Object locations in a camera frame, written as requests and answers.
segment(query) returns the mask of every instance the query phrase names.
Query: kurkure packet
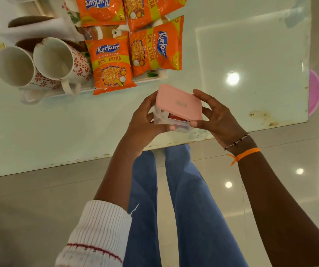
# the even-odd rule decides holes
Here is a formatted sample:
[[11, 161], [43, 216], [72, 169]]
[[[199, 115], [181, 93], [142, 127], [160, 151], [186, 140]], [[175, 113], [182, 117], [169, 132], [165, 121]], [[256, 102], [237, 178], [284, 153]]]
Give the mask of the kurkure packet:
[[77, 0], [83, 27], [126, 24], [122, 0]]
[[185, 5], [187, 0], [124, 0], [129, 28], [136, 32]]
[[151, 29], [130, 33], [134, 76], [157, 68], [182, 70], [184, 16]]
[[87, 40], [93, 67], [94, 95], [137, 86], [132, 81], [129, 57], [129, 37]]

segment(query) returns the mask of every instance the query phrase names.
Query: lid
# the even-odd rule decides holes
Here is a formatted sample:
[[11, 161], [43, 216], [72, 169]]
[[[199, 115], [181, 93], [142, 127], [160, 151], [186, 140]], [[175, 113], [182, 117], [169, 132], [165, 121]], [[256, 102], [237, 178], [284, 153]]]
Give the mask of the lid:
[[203, 119], [201, 100], [168, 84], [159, 87], [156, 104], [162, 110], [188, 121]]

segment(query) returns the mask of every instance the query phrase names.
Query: silver bracelet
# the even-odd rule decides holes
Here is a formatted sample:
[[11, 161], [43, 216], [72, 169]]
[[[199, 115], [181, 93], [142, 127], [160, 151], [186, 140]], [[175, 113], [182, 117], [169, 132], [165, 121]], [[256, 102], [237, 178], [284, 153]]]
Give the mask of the silver bracelet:
[[234, 142], [233, 144], [226, 146], [224, 148], [224, 151], [226, 151], [228, 148], [233, 147], [234, 145], [238, 144], [240, 141], [243, 141], [244, 139], [246, 139], [248, 136], [250, 135], [250, 133], [247, 133], [246, 135], [244, 135], [241, 139], [239, 139], [238, 141]]

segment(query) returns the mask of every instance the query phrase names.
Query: kurkure logo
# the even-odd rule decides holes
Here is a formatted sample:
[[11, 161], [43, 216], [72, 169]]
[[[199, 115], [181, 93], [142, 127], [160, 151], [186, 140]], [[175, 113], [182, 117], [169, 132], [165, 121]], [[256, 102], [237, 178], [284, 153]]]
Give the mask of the kurkure logo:
[[100, 46], [96, 49], [96, 55], [99, 55], [101, 53], [111, 53], [111, 52], [116, 52], [118, 49], [120, 49], [120, 44], [117, 43], [115, 45], [103, 45]]
[[162, 31], [159, 31], [158, 32], [158, 39], [157, 39], [157, 50], [158, 52], [166, 57], [167, 57], [167, 53], [166, 53], [166, 49], [167, 49], [167, 32], [162, 32]]
[[85, 0], [85, 7], [87, 9], [91, 7], [106, 8], [110, 6], [109, 2], [110, 0]]

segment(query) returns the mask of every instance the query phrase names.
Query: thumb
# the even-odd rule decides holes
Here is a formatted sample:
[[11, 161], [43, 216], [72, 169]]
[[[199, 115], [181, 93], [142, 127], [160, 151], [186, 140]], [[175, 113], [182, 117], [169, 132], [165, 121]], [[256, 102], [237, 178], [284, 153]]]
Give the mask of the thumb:
[[173, 131], [175, 130], [175, 126], [174, 125], [154, 125], [154, 131], [156, 135], [159, 135], [161, 133], [165, 133], [168, 131]]
[[190, 121], [189, 123], [191, 127], [213, 131], [213, 124], [210, 121], [196, 120]]

